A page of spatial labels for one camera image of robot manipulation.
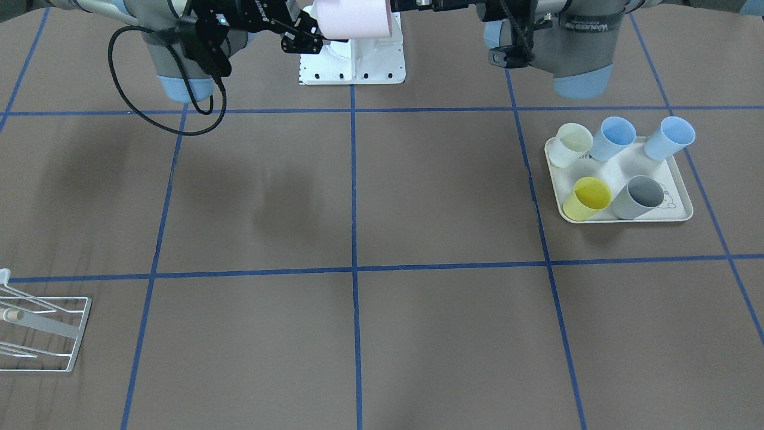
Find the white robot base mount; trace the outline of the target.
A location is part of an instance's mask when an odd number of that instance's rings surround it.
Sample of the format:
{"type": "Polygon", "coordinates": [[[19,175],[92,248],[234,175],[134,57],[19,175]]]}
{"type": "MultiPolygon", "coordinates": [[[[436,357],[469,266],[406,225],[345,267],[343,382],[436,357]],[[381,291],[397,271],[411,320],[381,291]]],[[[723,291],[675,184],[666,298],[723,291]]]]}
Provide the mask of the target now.
{"type": "Polygon", "coordinates": [[[406,79],[401,14],[393,12],[392,36],[326,42],[319,54],[301,54],[300,85],[387,85],[406,79]]]}

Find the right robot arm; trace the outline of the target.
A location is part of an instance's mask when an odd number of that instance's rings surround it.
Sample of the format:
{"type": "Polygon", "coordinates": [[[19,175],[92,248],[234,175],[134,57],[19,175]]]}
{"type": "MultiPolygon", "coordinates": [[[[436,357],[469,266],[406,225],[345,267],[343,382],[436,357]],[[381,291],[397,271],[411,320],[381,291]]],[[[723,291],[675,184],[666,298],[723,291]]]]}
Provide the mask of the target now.
{"type": "Polygon", "coordinates": [[[232,73],[231,56],[254,35],[281,36],[286,53],[317,54],[325,37],[294,1],[46,1],[47,7],[111,17],[147,45],[156,77],[170,100],[210,99],[232,73]]]}

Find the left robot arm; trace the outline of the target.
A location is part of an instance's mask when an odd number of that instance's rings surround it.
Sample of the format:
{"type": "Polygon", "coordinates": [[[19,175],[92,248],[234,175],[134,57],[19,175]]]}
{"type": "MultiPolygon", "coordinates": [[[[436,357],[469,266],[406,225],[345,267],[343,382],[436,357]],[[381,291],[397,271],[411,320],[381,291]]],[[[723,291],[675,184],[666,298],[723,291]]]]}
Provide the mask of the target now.
{"type": "Polygon", "coordinates": [[[642,1],[392,1],[395,12],[475,6],[491,65],[550,73],[557,95],[590,100],[608,86],[620,28],[642,1]]]}

